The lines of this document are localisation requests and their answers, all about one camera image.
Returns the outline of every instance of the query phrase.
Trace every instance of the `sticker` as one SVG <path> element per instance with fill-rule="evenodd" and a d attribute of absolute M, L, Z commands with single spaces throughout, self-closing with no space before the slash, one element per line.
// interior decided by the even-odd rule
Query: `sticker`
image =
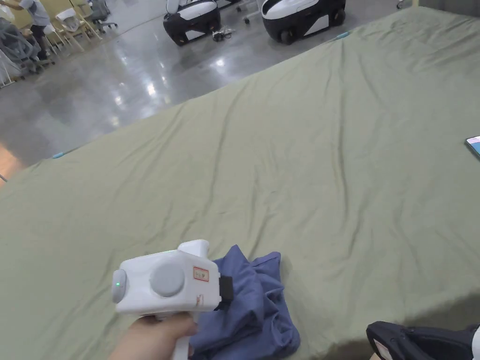
<path fill-rule="evenodd" d="M 200 294 L 197 296 L 197 303 L 195 305 L 195 307 L 198 307 L 198 306 L 203 306 L 204 305 L 204 296 L 203 294 Z"/>
<path fill-rule="evenodd" d="M 377 346 L 377 349 L 378 349 L 378 352 L 380 353 L 380 356 L 384 359 L 384 360 L 393 360 L 392 359 L 392 355 L 390 355 L 390 352 L 388 351 L 388 349 L 380 344 L 377 340 L 373 339 L 375 341 L 375 345 Z"/>
<path fill-rule="evenodd" d="M 201 269 L 196 266 L 193 267 L 193 278 L 196 280 L 205 281 L 205 282 L 208 282 L 210 280 L 208 275 L 208 270 Z"/>

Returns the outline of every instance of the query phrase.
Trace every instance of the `gray button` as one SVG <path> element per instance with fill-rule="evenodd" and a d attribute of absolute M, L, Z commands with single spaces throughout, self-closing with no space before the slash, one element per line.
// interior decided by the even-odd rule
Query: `gray button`
<path fill-rule="evenodd" d="M 178 264 L 161 264 L 150 276 L 150 286 L 160 296 L 178 294 L 185 282 L 185 274 Z"/>
<path fill-rule="evenodd" d="M 113 273 L 112 278 L 112 300 L 118 304 L 125 296 L 127 288 L 127 273 L 125 270 L 118 269 Z"/>

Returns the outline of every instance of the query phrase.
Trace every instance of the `wheel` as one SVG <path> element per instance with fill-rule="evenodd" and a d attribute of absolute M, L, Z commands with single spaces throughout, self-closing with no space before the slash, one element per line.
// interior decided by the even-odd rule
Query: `wheel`
<path fill-rule="evenodd" d="M 280 33 L 280 40 L 285 45 L 290 45 L 291 43 L 293 43 L 294 37 L 293 37 L 292 31 L 291 30 L 283 30 Z"/>
<path fill-rule="evenodd" d="M 208 23 L 208 29 L 210 31 L 217 31 L 220 28 L 220 23 L 218 22 L 217 19 L 212 20 L 211 22 Z"/>
<path fill-rule="evenodd" d="M 345 10 L 338 9 L 335 13 L 332 14 L 332 19 L 330 21 L 331 26 L 340 26 L 345 21 Z"/>

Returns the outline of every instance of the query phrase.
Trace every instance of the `gray shirt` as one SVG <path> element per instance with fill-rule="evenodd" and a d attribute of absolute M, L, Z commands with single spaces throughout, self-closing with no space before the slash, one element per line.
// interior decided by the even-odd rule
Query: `gray shirt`
<path fill-rule="evenodd" d="M 28 11 L 33 19 L 33 25 L 47 26 L 50 24 L 50 17 L 39 0 L 22 0 L 18 5 Z"/>

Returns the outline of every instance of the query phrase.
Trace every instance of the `gray floor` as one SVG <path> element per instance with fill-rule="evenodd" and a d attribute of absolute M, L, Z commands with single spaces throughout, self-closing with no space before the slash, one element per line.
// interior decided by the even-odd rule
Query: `gray floor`
<path fill-rule="evenodd" d="M 109 4 L 111 20 L 120 25 L 117 31 L 133 29 L 117 37 L 112 30 L 100 46 L 0 89 L 3 176 L 9 178 L 41 159 L 223 87 L 396 10 L 395 0 L 347 0 L 343 26 L 284 46 L 269 38 L 259 16 L 246 26 L 242 14 L 230 7 L 221 15 L 223 24 L 236 29 L 231 39 L 215 43 L 205 37 L 179 48 L 166 35 L 161 18 L 139 24 L 151 12 L 140 8 L 137 0 Z"/>

